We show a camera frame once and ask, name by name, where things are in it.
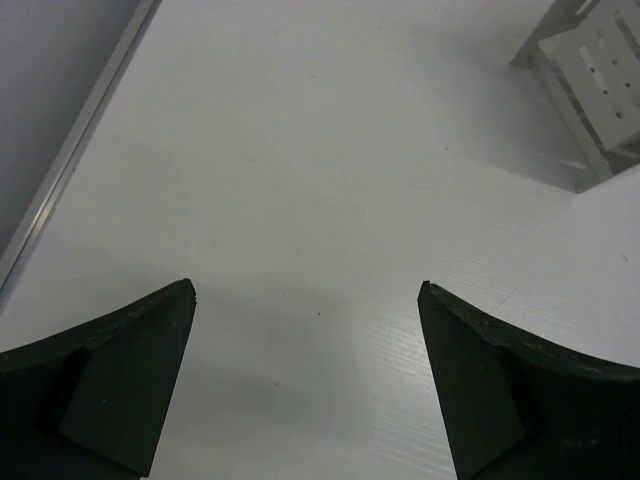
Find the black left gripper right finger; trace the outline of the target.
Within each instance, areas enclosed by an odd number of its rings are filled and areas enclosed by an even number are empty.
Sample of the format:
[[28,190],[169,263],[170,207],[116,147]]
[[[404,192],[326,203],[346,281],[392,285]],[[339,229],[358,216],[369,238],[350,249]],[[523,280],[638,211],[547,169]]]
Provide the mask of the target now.
[[638,478],[638,368],[548,341],[429,281],[418,307],[457,478]]

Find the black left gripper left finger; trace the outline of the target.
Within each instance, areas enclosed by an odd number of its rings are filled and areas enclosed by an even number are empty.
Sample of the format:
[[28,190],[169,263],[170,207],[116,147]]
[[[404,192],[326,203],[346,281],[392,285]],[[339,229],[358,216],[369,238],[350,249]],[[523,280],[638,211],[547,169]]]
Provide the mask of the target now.
[[149,477],[195,309],[185,278],[3,352],[2,478]]

